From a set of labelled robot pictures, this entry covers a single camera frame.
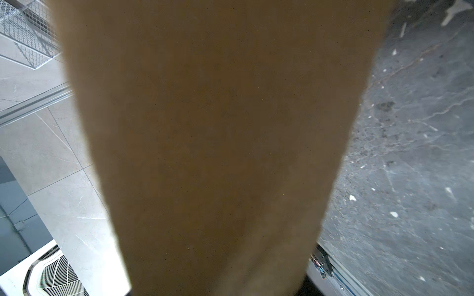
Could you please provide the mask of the brown cardboard box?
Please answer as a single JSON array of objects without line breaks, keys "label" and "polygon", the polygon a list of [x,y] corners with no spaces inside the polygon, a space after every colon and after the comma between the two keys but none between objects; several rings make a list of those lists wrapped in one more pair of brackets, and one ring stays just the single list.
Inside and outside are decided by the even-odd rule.
[{"label": "brown cardboard box", "polygon": [[293,296],[393,1],[50,1],[135,296]]}]

